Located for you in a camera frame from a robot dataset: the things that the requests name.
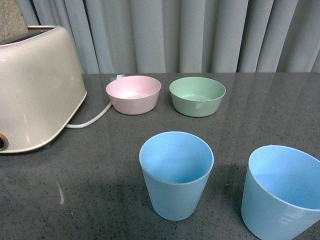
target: speckled countertop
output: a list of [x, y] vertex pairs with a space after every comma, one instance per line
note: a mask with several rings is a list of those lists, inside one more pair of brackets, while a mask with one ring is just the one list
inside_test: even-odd
[[[320, 73], [145, 75], [162, 83], [152, 111], [129, 116], [112, 107], [87, 128], [64, 129], [48, 149], [0, 155], [0, 239], [257, 239], [240, 213], [251, 152], [285, 145], [320, 159]], [[108, 104], [115, 76], [83, 75], [88, 94], [71, 123]], [[186, 76], [225, 85], [216, 113], [192, 118], [174, 109], [169, 84]], [[197, 135], [215, 157], [195, 212], [182, 221], [156, 214], [139, 164], [143, 143], [167, 131]], [[320, 240], [320, 222], [296, 239]]]

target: blue cup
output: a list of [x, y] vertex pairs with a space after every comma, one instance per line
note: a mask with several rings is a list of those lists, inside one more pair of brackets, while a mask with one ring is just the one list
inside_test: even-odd
[[144, 143], [139, 159], [154, 210], [167, 220], [189, 217], [214, 166], [208, 144], [190, 133], [163, 132]]
[[278, 145], [256, 149], [245, 178], [242, 219], [262, 240], [291, 240], [320, 220], [320, 161]]

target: curtain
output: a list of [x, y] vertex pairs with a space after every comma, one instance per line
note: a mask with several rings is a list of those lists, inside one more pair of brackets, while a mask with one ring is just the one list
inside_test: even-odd
[[17, 0], [66, 28], [82, 72], [320, 72], [319, 0]]

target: power cord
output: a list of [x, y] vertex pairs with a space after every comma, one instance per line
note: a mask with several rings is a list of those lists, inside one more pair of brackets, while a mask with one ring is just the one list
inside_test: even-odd
[[[120, 74], [120, 75], [117, 75], [115, 79], [111, 78], [111, 81], [116, 80], [116, 79], [121, 79], [123, 77], [125, 77], [125, 75], [124, 74]], [[112, 106], [112, 102], [109, 102], [109, 104], [105, 107], [105, 109], [103, 109], [102, 112], [100, 112], [96, 117], [94, 117], [90, 121], [87, 121], [87, 122], [82, 123], [82, 124], [67, 124], [67, 125], [65, 125], [65, 128], [67, 128], [67, 129], [83, 129], [83, 128], [93, 124], [99, 118], [101, 118], [109, 110], [109, 108], [111, 106]]]

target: cup rim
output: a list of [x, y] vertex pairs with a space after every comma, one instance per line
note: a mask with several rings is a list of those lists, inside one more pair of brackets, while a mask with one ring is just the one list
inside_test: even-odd
[[[172, 84], [173, 84], [174, 82], [177, 82], [177, 81], [182, 80], [182, 79], [190, 79], [190, 78], [199, 78], [199, 79], [211, 80], [211, 81], [213, 81], [213, 82], [215, 82], [215, 83], [218, 83], [220, 86], [222, 86], [222, 87], [224, 88], [224, 92], [223, 92], [223, 94], [222, 94], [221, 96], [216, 97], [216, 98], [213, 98], [213, 99], [210, 99], [210, 100], [189, 100], [189, 99], [185, 99], [185, 98], [180, 97], [180, 96], [178, 96], [177, 94], [173, 93], [171, 87], [172, 87]], [[169, 85], [169, 91], [170, 91], [170, 93], [171, 93], [172, 95], [174, 95], [175, 97], [177, 97], [177, 98], [179, 98], [179, 99], [182, 99], [182, 100], [184, 100], [184, 101], [192, 102], [192, 103], [203, 103], [203, 102], [212, 102], [212, 101], [216, 101], [216, 100], [218, 100], [218, 99], [223, 98], [223, 97], [226, 95], [227, 89], [226, 89], [226, 87], [225, 87], [221, 82], [219, 82], [219, 81], [217, 81], [217, 80], [214, 80], [214, 79], [212, 79], [212, 78], [202, 77], [202, 76], [187, 76], [187, 77], [182, 77], [182, 78], [176, 79], [176, 80], [174, 80], [172, 83], [170, 83], [170, 85]]]
[[[155, 137], [157, 137], [157, 136], [159, 136], [159, 135], [172, 134], [172, 133], [186, 134], [186, 135], [190, 135], [190, 136], [192, 136], [192, 137], [195, 137], [195, 138], [197, 138], [198, 140], [200, 140], [201, 142], [203, 142], [203, 143], [206, 145], [206, 147], [209, 149], [209, 151], [210, 151], [210, 153], [211, 153], [211, 159], [212, 159], [211, 165], [210, 165], [208, 171], [205, 172], [205, 174], [203, 174], [201, 177], [199, 177], [199, 178], [197, 178], [197, 179], [195, 179], [195, 180], [193, 180], [193, 181], [188, 181], [188, 182], [169, 182], [169, 181], [164, 181], [164, 180], [161, 180], [161, 179], [153, 176], [152, 174], [150, 174], [150, 173], [145, 169], [145, 167], [143, 166], [143, 164], [141, 163], [142, 150], [143, 150], [144, 146], [147, 144], [147, 142], [149, 142], [151, 139], [153, 139], [153, 138], [155, 138]], [[212, 168], [213, 168], [213, 166], [214, 166], [215, 157], [214, 157], [214, 154], [213, 154], [212, 149], [210, 148], [210, 146], [209, 146], [203, 139], [201, 139], [200, 137], [198, 137], [198, 136], [196, 136], [196, 135], [193, 135], [193, 134], [191, 134], [191, 133], [188, 133], [188, 132], [184, 132], [184, 131], [165, 131], [165, 132], [158, 133], [158, 134], [150, 137], [147, 141], [145, 141], [145, 143], [142, 145], [142, 147], [141, 147], [141, 149], [140, 149], [140, 152], [139, 152], [139, 162], [140, 162], [141, 168], [142, 168], [151, 178], [153, 178], [153, 179], [155, 179], [155, 180], [157, 180], [157, 181], [159, 181], [159, 182], [161, 182], [161, 183], [163, 183], [163, 184], [181, 186], [181, 185], [188, 185], [188, 184], [192, 184], [192, 183], [198, 182], [198, 181], [200, 181], [201, 179], [204, 179], [208, 174], [210, 174], [210, 172], [211, 172], [211, 170], [212, 170]]]
[[257, 149], [255, 149], [255, 150], [251, 153], [251, 155], [250, 155], [250, 157], [249, 157], [249, 161], [248, 161], [248, 171], [250, 171], [250, 174], [251, 174], [251, 176], [253, 177], [253, 179], [255, 180], [255, 182], [256, 182], [268, 195], [270, 195], [270, 196], [273, 197], [274, 199], [277, 199], [277, 200], [279, 200], [280, 202], [282, 202], [282, 203], [284, 203], [284, 204], [286, 204], [286, 205], [289, 205], [289, 206], [291, 206], [291, 207], [293, 207], [293, 208], [296, 208], [296, 209], [309, 211], [309, 212], [316, 212], [316, 213], [320, 212], [320, 208], [314, 209], [314, 208], [308, 208], [308, 207], [298, 206], [298, 205], [292, 204], [292, 203], [290, 203], [290, 202], [287, 202], [287, 201], [285, 201], [285, 200], [277, 197], [276, 195], [274, 195], [273, 193], [271, 193], [270, 191], [268, 191], [268, 190], [257, 180], [256, 175], [252, 173], [252, 171], [251, 171], [252, 155], [253, 155], [255, 152], [259, 151], [260, 149], [264, 149], [264, 148], [274, 148], [274, 147], [276, 147], [276, 148], [290, 149], [290, 150], [293, 150], [293, 151], [297, 151], [297, 152], [299, 152], [299, 153], [302, 153], [303, 155], [307, 155], [310, 159], [312, 159], [312, 161], [317, 161], [317, 162], [319, 162], [319, 164], [320, 164], [320, 161], [319, 161], [318, 159], [316, 159], [314, 156], [311, 156], [310, 154], [308, 154], [308, 153], [306, 153], [306, 152], [304, 152], [304, 151], [301, 151], [301, 150], [299, 150], [299, 149], [293, 148], [293, 147], [283, 146], [283, 145], [265, 145], [265, 146], [261, 146], [261, 147], [258, 147]]

